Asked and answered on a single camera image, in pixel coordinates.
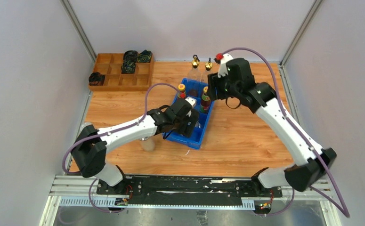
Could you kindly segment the yellow cap sauce bottle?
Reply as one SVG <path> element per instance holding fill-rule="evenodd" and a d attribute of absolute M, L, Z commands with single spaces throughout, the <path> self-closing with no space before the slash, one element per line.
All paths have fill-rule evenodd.
<path fill-rule="evenodd" d="M 178 85 L 178 98 L 185 99 L 186 96 L 186 86 L 185 84 L 181 83 Z"/>
<path fill-rule="evenodd" d="M 208 86 L 203 88 L 202 96 L 201 96 L 201 103 L 200 103 L 200 112 L 204 114 L 208 114 L 210 106 L 211 106 L 211 99 L 208 96 Z"/>

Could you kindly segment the blue plastic divided bin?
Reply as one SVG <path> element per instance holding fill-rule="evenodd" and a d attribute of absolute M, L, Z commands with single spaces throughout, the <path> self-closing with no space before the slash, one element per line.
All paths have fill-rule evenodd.
<path fill-rule="evenodd" d="M 193 125 L 193 120 L 188 119 L 185 121 L 185 127 L 175 130 L 172 133 L 165 132 L 163 133 L 163 137 L 171 142 L 176 142 L 182 145 L 186 145 L 191 149 L 198 150 L 201 148 L 201 145 L 203 143 L 203 138 L 205 137 L 206 129 L 209 125 L 209 120 L 212 114 L 214 104 L 212 101 L 210 101 L 210 105 L 208 106 L 207 111 L 202 112 L 202 92 L 203 88 L 208 85 L 207 83 L 184 78 L 181 81 L 181 84 L 185 85 L 186 93 L 191 88 L 197 88 L 198 90 L 197 96 L 191 96 L 187 94 L 187 97 L 196 100 L 196 105 L 194 107 L 194 109 L 196 110 L 196 113 L 194 113 L 194 118 L 197 120 L 196 124 Z"/>

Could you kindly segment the tall oil bottle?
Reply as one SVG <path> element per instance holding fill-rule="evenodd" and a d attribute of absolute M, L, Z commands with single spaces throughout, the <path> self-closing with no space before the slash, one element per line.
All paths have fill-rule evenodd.
<path fill-rule="evenodd" d="M 205 70 L 202 73 L 201 82 L 208 83 L 208 75 L 212 74 L 213 64 L 211 62 L 211 57 L 209 57 L 208 61 L 205 63 Z"/>
<path fill-rule="evenodd" d="M 197 55 L 193 55 L 193 60 L 191 62 L 192 68 L 189 71 L 187 78 L 191 80 L 190 90 L 188 91 L 188 95 L 193 97 L 198 97 L 199 87 L 201 82 L 201 72 L 198 69 L 200 65 L 200 60 Z"/>

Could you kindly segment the silver lid spice jar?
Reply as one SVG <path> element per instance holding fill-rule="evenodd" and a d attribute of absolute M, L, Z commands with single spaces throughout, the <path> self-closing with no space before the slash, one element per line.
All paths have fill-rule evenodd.
<path fill-rule="evenodd" d="M 142 137 L 139 139 L 142 149 L 146 152 L 152 152 L 155 149 L 155 141 L 152 137 Z"/>

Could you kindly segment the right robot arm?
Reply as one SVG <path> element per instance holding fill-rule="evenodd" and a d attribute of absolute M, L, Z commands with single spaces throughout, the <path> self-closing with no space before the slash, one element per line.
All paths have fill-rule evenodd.
<path fill-rule="evenodd" d="M 282 141 L 292 156 L 294 164 L 282 168 L 264 168 L 252 176 L 252 192 L 264 196 L 270 188 L 291 186 L 303 192 L 326 174 L 321 161 L 330 167 L 337 157 L 332 148 L 323 148 L 291 119 L 284 105 L 279 104 L 277 93 L 266 82 L 256 82 L 250 63 L 244 58 L 233 58 L 230 54 L 218 55 L 217 73 L 208 75 L 208 96 L 211 100 L 237 98 L 240 104 L 258 115 Z"/>

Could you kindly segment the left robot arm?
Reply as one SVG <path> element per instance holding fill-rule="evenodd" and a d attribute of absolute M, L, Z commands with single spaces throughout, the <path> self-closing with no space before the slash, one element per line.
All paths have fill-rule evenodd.
<path fill-rule="evenodd" d="M 99 129 L 86 126 L 70 150 L 79 173 L 84 178 L 95 177 L 105 182 L 114 194 L 124 193 L 127 188 L 125 175 L 118 166 L 107 163 L 107 153 L 132 141 L 159 134 L 178 133 L 191 137 L 199 120 L 196 103 L 193 97 L 178 98 L 171 105 L 152 109 L 126 123 Z"/>

